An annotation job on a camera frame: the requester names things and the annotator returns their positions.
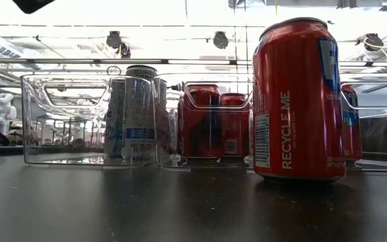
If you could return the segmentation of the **red Coca-Cola can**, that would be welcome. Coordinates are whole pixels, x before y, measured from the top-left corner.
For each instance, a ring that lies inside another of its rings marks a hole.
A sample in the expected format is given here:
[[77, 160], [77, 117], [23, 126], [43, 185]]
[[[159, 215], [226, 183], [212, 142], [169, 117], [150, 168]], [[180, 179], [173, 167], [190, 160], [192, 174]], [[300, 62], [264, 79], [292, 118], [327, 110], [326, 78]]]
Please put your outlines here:
[[215, 84], [188, 85], [178, 103], [178, 151], [185, 158], [222, 156], [221, 94]]
[[222, 145], [224, 157], [249, 155], [250, 104], [245, 94], [223, 93]]

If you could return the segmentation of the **clear plastic bin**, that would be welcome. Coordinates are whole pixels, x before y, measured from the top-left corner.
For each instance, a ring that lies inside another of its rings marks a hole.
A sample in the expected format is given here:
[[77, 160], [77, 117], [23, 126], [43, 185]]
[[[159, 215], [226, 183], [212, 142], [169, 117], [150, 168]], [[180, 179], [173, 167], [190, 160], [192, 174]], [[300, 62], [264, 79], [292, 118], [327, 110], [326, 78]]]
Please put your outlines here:
[[[154, 78], [160, 106], [155, 110], [157, 129], [157, 165], [172, 169], [248, 169], [252, 166], [251, 125], [253, 82], [249, 74], [231, 73], [165, 73]], [[178, 103], [188, 85], [215, 84], [221, 94], [220, 105], [216, 106], [221, 115], [225, 107], [222, 105], [223, 93], [245, 94], [250, 104], [249, 115], [249, 155], [246, 157], [224, 157], [219, 159], [185, 158], [178, 151]]]
[[136, 167], [152, 163], [108, 157], [103, 150], [113, 79], [125, 75], [24, 75], [21, 104], [27, 164]]
[[387, 73], [343, 74], [341, 88], [357, 94], [362, 158], [346, 161], [349, 170], [387, 171]]

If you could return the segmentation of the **orange Fanta can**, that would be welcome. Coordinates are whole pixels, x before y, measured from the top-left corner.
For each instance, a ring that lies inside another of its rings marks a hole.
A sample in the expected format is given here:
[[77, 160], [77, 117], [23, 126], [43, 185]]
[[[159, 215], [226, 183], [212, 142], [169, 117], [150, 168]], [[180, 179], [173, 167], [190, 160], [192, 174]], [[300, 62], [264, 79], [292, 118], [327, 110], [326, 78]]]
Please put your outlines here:
[[268, 27], [253, 54], [253, 169], [269, 181], [331, 184], [346, 174], [339, 49], [327, 24]]

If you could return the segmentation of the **red cans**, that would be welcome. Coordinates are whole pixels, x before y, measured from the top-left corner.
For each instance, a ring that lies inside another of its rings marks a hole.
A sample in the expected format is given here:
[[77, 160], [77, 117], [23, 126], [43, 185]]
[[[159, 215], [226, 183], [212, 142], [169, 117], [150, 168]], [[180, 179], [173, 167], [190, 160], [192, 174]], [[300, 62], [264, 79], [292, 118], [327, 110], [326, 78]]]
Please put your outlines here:
[[357, 94], [350, 85], [342, 86], [341, 91], [343, 151], [346, 161], [356, 162], [362, 158], [359, 114], [351, 108], [357, 106]]

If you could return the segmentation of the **horizontal overhead frame bar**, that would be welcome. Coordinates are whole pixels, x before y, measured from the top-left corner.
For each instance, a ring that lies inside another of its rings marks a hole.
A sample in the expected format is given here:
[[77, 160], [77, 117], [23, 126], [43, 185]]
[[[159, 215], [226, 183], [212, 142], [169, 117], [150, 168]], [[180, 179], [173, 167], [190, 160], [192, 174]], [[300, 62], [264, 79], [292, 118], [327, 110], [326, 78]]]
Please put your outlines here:
[[[145, 65], [227, 65], [249, 66], [251, 60], [206, 60], [206, 59], [168, 59], [168, 58], [0, 58], [2, 64], [145, 64]], [[382, 61], [342, 61], [341, 67], [387, 67]]]

